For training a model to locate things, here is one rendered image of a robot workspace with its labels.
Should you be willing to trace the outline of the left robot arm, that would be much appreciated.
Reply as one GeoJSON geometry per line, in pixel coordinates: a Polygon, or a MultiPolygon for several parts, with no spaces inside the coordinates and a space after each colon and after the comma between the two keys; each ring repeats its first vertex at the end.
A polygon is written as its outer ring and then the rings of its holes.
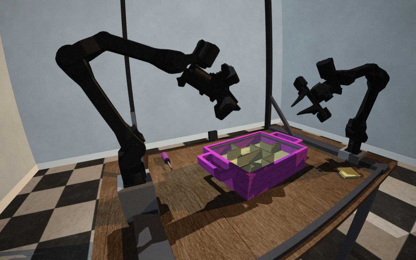
{"type": "Polygon", "coordinates": [[[355,79],[362,76],[365,76],[368,80],[368,90],[356,117],[353,119],[350,118],[345,128],[346,137],[350,138],[348,148],[346,148],[345,151],[358,155],[362,152],[362,150],[360,150],[361,143],[365,143],[368,140],[368,135],[365,132],[367,129],[366,120],[372,110],[378,93],[386,87],[390,77],[388,73],[381,69],[377,64],[365,64],[350,70],[336,70],[333,58],[327,58],[318,61],[316,66],[321,79],[326,80],[323,83],[327,84],[331,90],[331,93],[328,93],[320,82],[312,87],[310,91],[314,90],[316,92],[321,99],[319,99],[319,102],[322,102],[323,100],[325,100],[325,102],[329,101],[333,98],[332,94],[334,93],[341,95],[341,85],[351,85],[355,79]]]}

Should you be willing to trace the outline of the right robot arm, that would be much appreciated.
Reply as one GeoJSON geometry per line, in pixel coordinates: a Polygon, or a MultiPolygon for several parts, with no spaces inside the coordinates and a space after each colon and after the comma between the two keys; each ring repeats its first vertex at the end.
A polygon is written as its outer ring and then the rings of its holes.
{"type": "MultiPolygon", "coordinates": [[[[171,49],[153,48],[101,31],[72,45],[64,45],[56,52],[57,65],[82,88],[117,137],[121,146],[118,151],[118,164],[123,187],[145,184],[147,176],[144,162],[141,162],[141,157],[146,152],[145,138],[135,124],[129,126],[123,120],[98,84],[89,64],[89,61],[105,51],[146,61],[169,74],[183,72],[181,77],[177,78],[178,86],[184,87],[188,83],[199,90],[209,76],[203,69],[212,66],[220,49],[215,44],[202,39],[198,41],[192,54],[184,54],[171,49]],[[190,65],[188,69],[187,65],[190,65]]],[[[226,87],[240,81],[233,66],[222,64],[219,72],[212,75],[216,86],[223,93],[227,91],[226,87]]]]}

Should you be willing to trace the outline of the pink-handled screwdriver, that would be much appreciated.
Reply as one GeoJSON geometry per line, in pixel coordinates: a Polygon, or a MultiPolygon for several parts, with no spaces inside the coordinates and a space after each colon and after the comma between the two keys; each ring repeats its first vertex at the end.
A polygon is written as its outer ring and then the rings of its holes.
{"type": "Polygon", "coordinates": [[[171,165],[170,165],[170,163],[169,163],[170,162],[170,159],[169,159],[168,155],[166,154],[166,152],[163,152],[161,154],[161,156],[162,156],[164,162],[167,163],[167,164],[169,164],[169,167],[172,168],[171,165]]]}

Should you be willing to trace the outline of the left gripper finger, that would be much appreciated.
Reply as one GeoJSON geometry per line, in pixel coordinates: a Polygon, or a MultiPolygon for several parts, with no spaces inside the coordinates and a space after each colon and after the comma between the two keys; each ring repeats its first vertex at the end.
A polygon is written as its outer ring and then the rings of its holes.
{"type": "Polygon", "coordinates": [[[300,90],[299,90],[299,92],[298,92],[298,98],[295,100],[295,102],[291,105],[291,107],[293,107],[293,106],[295,106],[298,102],[300,102],[304,97],[305,97],[305,95],[307,95],[307,91],[305,91],[305,89],[304,88],[301,88],[300,90]]]}
{"type": "Polygon", "coordinates": [[[309,108],[307,108],[305,110],[302,110],[297,115],[307,114],[307,113],[312,113],[314,115],[314,114],[318,113],[318,111],[319,111],[319,108],[317,107],[316,104],[314,104],[314,105],[310,106],[309,108]]]}

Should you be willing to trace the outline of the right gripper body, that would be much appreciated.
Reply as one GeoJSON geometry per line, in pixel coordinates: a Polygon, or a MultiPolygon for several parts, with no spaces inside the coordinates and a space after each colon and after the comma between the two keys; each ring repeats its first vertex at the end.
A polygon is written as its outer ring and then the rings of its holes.
{"type": "Polygon", "coordinates": [[[215,99],[217,100],[217,104],[214,106],[215,117],[219,120],[223,120],[235,110],[236,105],[234,100],[227,93],[223,93],[218,86],[216,86],[213,79],[214,76],[212,73],[209,73],[206,83],[199,89],[199,94],[205,94],[210,98],[211,102],[214,102],[215,99]]]}

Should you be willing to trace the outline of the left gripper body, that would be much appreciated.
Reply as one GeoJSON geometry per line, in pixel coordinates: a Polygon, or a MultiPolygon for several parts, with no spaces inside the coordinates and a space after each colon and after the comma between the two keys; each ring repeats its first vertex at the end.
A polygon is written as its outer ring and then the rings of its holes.
{"type": "MultiPolygon", "coordinates": [[[[330,111],[328,110],[328,108],[322,108],[321,105],[319,105],[319,96],[316,94],[316,92],[310,91],[310,89],[307,87],[308,82],[302,77],[299,76],[296,78],[296,80],[294,81],[294,86],[295,88],[299,91],[302,87],[305,89],[305,91],[307,91],[307,96],[310,101],[314,104],[316,104],[319,108],[319,111],[317,113],[317,117],[320,120],[320,122],[324,122],[325,120],[329,119],[332,115],[330,113],[330,111]]],[[[331,92],[330,87],[328,87],[327,84],[322,83],[323,87],[325,87],[325,89],[328,91],[328,93],[331,92]]],[[[320,99],[321,100],[321,99],[320,99]]]]}

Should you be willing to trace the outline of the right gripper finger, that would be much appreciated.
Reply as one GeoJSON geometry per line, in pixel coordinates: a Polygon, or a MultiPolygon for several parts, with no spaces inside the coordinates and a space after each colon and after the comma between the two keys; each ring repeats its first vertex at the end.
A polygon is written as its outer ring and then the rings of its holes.
{"type": "MultiPolygon", "coordinates": [[[[233,95],[231,94],[230,97],[234,100],[233,95]]],[[[234,111],[239,111],[241,108],[235,103],[236,108],[234,111]]]]}
{"type": "MultiPolygon", "coordinates": [[[[226,87],[227,91],[225,93],[227,93],[229,96],[232,94],[229,90],[229,87],[226,87]]],[[[236,102],[236,104],[238,103],[237,99],[233,96],[234,98],[234,102],[236,102]]]]}

